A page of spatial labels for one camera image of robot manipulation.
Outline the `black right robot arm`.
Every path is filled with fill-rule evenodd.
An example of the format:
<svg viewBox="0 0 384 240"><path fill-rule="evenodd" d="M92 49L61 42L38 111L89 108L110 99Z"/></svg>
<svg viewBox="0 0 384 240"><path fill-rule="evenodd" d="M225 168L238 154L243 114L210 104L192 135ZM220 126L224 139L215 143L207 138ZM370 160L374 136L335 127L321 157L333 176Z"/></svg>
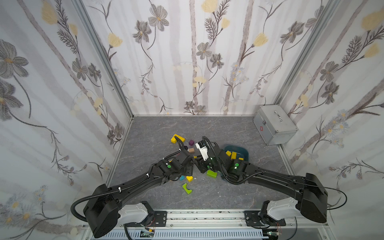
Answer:
<svg viewBox="0 0 384 240"><path fill-rule="evenodd" d="M294 200L294 213L316 222L327 222L328 192L313 174L293 176L257 167L245 160L232 160L223 150L208 150L207 157L195 158L198 169L222 173L224 180L233 184L260 185Z"/></svg>

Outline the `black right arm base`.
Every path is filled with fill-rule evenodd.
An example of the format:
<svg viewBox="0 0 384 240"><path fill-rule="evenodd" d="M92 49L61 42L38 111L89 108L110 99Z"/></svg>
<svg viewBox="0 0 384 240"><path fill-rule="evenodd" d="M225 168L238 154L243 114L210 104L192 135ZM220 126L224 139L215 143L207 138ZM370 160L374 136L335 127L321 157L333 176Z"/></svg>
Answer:
<svg viewBox="0 0 384 240"><path fill-rule="evenodd" d="M270 201L264 201L260 210L244 211L244 217L248 227L267 229L269 227L286 226L284 219L277 221L267 215L267 206L269 203Z"/></svg>

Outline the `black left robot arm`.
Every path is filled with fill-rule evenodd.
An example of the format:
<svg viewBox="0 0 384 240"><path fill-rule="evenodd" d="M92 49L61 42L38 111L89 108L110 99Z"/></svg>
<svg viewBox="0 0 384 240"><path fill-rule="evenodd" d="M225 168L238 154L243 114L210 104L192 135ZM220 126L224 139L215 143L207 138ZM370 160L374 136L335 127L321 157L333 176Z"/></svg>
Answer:
<svg viewBox="0 0 384 240"><path fill-rule="evenodd" d="M87 203L83 213L93 236L101 238L116 227L118 220L123 217L119 211L130 199L151 188L187 176L193 163L194 157L184 151L152 164L146 173L123 184L98 186L92 195L82 198Z"/></svg>

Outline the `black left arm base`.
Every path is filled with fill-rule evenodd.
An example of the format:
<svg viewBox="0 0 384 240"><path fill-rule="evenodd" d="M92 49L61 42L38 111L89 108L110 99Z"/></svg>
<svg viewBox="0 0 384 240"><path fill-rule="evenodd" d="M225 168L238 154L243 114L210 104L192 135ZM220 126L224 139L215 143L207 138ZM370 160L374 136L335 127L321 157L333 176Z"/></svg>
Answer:
<svg viewBox="0 0 384 240"><path fill-rule="evenodd" d="M155 211L147 201L142 201L148 215L140 223L143 227L165 227L167 223L167 211Z"/></svg>

